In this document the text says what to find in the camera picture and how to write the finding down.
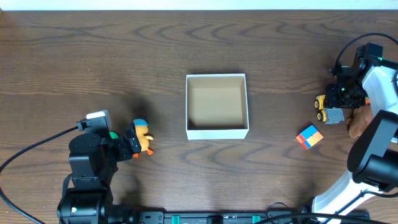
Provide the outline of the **green round spinner toy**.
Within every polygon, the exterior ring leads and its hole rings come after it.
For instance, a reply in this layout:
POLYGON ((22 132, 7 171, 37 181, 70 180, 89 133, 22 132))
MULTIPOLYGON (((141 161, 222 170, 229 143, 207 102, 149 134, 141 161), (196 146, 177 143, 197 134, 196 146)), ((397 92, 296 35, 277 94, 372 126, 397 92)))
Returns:
POLYGON ((117 139, 119 137, 117 133, 112 131, 109 133, 109 135, 111 136, 112 139, 117 139))

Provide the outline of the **orange duck toy blue hat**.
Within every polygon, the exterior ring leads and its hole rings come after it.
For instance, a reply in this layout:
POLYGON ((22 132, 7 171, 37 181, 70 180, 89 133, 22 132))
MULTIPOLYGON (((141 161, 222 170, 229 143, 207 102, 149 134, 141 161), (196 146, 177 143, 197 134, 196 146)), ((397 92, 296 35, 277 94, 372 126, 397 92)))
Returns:
POLYGON ((133 157, 138 158, 139 154, 143 151, 146 151, 150 156, 153 155, 154 150, 150 148, 150 141, 152 141, 154 138, 147 134, 149 132, 147 121, 144 119, 135 119, 133 123, 137 139, 141 145, 141 151, 134 153, 133 157))

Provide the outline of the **brown plush toy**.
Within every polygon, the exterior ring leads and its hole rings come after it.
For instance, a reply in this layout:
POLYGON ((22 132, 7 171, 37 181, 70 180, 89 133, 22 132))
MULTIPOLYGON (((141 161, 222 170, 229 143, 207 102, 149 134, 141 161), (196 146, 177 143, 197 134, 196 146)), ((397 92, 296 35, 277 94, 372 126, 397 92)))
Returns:
POLYGON ((364 105, 353 111, 353 117, 348 118, 348 134, 351 138, 362 135, 369 123, 373 120, 373 112, 370 105, 364 105))

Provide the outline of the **yellow grey toy truck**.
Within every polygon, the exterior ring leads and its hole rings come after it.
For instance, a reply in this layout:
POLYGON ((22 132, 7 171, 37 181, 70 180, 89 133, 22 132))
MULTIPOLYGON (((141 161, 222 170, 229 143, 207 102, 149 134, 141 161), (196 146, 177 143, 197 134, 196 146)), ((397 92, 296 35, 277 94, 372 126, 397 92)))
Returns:
POLYGON ((338 124, 344 121, 343 110, 341 108, 327 108, 325 106, 326 95, 315 97, 314 107, 317 111, 317 120, 325 124, 338 124))

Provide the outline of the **multicoloured puzzle cube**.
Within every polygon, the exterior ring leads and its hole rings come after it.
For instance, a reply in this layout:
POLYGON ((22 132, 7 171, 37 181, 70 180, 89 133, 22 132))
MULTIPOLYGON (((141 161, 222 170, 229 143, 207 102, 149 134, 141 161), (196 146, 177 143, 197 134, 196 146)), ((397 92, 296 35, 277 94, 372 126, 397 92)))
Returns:
POLYGON ((296 140, 304 149, 310 149, 322 139, 323 135, 314 125, 310 125, 308 128, 304 129, 299 135, 296 136, 296 140))

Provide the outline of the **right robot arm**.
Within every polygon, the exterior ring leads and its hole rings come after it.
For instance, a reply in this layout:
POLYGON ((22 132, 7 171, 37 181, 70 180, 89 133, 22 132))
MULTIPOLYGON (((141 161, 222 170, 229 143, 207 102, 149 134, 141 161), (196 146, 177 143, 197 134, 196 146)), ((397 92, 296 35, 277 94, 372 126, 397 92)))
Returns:
POLYGON ((352 66, 337 63, 331 74, 336 82, 315 98, 317 118, 334 123, 342 109, 368 105, 372 118, 353 144, 347 171, 325 193, 312 199, 312 223, 342 223, 346 216, 373 196, 391 198, 397 188, 397 63, 382 57, 383 47, 367 43, 357 48, 352 66))

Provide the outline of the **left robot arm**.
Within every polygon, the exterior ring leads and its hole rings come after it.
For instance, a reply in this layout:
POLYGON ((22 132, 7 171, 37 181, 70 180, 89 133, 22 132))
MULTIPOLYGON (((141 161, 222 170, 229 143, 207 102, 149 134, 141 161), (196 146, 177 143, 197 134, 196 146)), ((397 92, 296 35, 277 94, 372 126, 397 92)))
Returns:
POLYGON ((114 205, 111 181, 117 163, 132 159, 141 145, 132 124, 126 135, 115 137, 104 118, 83 119, 77 128, 84 133, 69 143, 72 173, 63 182, 57 208, 60 223, 138 223, 132 208, 114 205))

